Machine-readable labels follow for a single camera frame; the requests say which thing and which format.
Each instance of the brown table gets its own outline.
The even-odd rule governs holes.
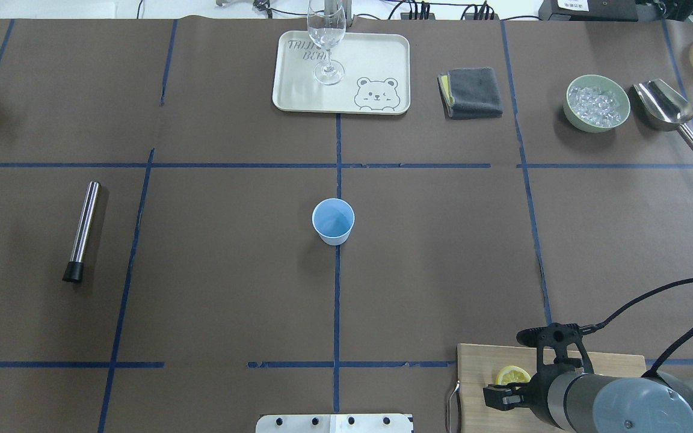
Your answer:
[[[693,277],[679,136],[638,110],[598,135],[561,113],[585,73],[662,78],[693,102],[693,24],[357,19],[410,41],[396,117],[277,110],[277,39],[305,27],[0,21],[0,431],[253,431],[334,411],[442,431],[457,343],[597,322]],[[497,72],[504,115],[448,120],[435,77],[476,66]],[[104,189],[72,286],[89,180]],[[334,250],[310,214],[335,195],[357,224]],[[586,344],[653,359],[691,325],[687,287]],[[693,375],[693,339],[674,357]]]

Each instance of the wine glass base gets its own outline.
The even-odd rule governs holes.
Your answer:
[[[331,69],[327,68],[327,60],[320,61],[314,67],[314,78],[324,85],[334,85],[344,78],[344,65],[336,60],[331,60]]]

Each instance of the white bracket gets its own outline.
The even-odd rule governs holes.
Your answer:
[[[256,433],[413,433],[410,414],[262,416]]]

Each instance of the blue cup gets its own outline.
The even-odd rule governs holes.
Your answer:
[[[312,225],[326,244],[341,245],[354,226],[352,206],[341,199],[323,200],[312,212]]]

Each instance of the black rubber tip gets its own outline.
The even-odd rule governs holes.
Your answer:
[[[84,268],[85,264],[82,262],[69,262],[66,265],[66,271],[63,273],[63,280],[69,283],[82,282],[82,270]]]

